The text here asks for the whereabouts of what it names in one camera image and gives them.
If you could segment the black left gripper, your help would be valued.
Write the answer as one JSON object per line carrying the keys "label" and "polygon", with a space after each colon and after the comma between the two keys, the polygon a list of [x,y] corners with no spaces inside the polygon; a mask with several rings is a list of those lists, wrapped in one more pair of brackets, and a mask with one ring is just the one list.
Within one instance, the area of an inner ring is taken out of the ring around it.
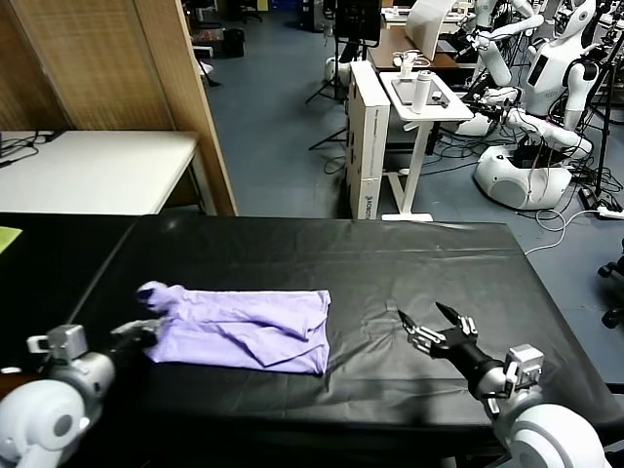
{"label": "black left gripper", "polygon": [[108,357],[112,362],[129,362],[144,348],[157,343],[162,326],[161,319],[135,320],[113,329]]}

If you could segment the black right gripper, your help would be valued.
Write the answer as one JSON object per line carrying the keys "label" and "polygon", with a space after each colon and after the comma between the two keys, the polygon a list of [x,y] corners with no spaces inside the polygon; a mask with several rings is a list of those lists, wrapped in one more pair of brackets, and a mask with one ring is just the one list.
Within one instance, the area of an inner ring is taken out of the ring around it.
{"label": "black right gripper", "polygon": [[441,334],[419,326],[409,315],[399,310],[402,326],[408,334],[408,342],[433,359],[446,359],[464,376],[472,396],[481,396],[480,383],[495,369],[502,369],[503,362],[487,355],[477,346],[478,330],[474,319],[461,315],[453,307],[436,301],[436,307],[450,322]]}

